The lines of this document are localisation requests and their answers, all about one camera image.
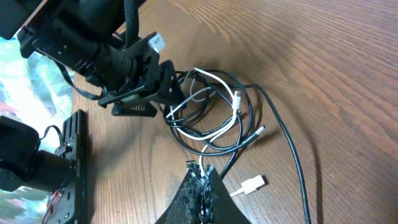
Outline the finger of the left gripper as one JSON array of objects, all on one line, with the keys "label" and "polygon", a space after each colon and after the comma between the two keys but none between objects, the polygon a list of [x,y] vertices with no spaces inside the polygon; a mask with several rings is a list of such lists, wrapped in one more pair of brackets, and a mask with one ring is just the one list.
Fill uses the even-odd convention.
[{"label": "finger of the left gripper", "polygon": [[185,97],[178,84],[174,65],[171,60],[166,60],[160,64],[160,67],[160,86],[152,101],[169,106],[178,106],[185,100]]},{"label": "finger of the left gripper", "polygon": [[111,114],[113,116],[145,116],[153,118],[157,114],[157,109],[150,103],[131,106],[120,101],[114,104]]}]

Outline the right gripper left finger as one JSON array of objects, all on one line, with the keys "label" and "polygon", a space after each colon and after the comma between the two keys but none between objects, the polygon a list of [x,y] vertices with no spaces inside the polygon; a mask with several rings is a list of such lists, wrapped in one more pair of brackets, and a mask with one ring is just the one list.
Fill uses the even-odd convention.
[{"label": "right gripper left finger", "polygon": [[204,181],[196,161],[186,162],[187,173],[173,200],[155,224],[202,223],[202,196]]}]

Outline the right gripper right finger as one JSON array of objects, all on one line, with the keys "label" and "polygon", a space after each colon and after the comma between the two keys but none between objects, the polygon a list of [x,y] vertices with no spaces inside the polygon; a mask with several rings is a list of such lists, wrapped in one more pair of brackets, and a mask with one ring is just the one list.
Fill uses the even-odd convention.
[{"label": "right gripper right finger", "polygon": [[250,224],[240,211],[216,169],[207,165],[203,185],[203,222],[214,224]]}]

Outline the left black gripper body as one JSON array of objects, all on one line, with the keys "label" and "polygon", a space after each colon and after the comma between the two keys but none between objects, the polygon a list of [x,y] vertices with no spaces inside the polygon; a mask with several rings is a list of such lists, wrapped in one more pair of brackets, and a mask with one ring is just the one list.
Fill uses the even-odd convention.
[{"label": "left black gripper body", "polygon": [[101,44],[95,56],[85,67],[85,80],[106,91],[100,96],[98,104],[106,107],[121,99],[141,91],[151,91],[152,83],[145,83],[144,70],[159,54],[151,46],[153,40],[162,40],[156,32],[119,50],[109,44]]}]

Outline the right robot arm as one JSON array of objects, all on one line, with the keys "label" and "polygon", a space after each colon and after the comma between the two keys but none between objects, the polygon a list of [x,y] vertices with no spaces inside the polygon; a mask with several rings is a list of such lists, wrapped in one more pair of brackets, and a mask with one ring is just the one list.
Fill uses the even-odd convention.
[{"label": "right robot arm", "polygon": [[[1,117],[1,189],[30,187],[48,193],[43,223],[88,223],[88,158],[86,113],[72,114],[56,129],[60,145],[54,153],[41,150],[38,132]],[[198,164],[187,162],[187,173],[157,223],[248,223],[214,167],[200,176]]]}]

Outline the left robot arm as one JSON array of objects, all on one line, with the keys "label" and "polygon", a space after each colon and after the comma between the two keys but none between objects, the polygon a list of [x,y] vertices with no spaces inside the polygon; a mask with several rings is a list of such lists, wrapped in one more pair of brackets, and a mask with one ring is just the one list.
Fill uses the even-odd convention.
[{"label": "left robot arm", "polygon": [[156,115],[156,104],[185,103],[171,61],[161,61],[158,33],[139,37],[140,1],[1,0],[1,37],[17,37],[24,58],[51,58],[64,79],[69,70],[101,88],[81,94],[115,116]]}]

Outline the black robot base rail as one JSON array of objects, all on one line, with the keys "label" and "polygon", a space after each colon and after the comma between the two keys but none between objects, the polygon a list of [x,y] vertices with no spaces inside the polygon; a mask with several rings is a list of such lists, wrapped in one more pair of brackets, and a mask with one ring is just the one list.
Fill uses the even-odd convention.
[{"label": "black robot base rail", "polygon": [[54,152],[50,175],[57,188],[49,192],[44,224],[88,222],[86,126],[83,110],[63,122],[62,144]]}]

